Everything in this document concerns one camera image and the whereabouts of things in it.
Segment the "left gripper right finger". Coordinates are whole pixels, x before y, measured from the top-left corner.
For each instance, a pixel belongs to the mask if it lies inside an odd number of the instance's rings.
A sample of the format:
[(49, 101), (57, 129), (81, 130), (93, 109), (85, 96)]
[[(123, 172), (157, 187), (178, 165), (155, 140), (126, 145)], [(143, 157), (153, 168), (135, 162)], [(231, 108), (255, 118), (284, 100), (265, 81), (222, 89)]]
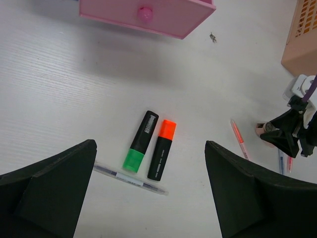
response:
[(214, 141), (206, 167), (224, 238), (315, 238), (317, 186), (280, 175)]

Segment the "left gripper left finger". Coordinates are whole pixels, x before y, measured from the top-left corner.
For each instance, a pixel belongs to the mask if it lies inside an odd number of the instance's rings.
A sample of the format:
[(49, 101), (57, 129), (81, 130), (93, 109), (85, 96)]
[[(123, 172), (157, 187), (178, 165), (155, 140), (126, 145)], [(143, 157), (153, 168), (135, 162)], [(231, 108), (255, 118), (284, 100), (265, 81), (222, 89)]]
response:
[(97, 154), (88, 139), (0, 177), (2, 238), (74, 236)]

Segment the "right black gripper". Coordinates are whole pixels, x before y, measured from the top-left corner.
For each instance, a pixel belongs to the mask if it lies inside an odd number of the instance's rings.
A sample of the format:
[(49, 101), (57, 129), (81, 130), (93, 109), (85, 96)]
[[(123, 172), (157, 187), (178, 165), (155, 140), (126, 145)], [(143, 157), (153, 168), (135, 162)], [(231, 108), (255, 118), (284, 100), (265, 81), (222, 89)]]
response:
[(317, 110), (302, 99), (295, 99), (294, 104), (295, 110), (290, 109), (268, 122), (271, 128), (260, 139), (292, 158), (298, 155), (300, 145), (301, 156), (308, 157), (317, 146)]

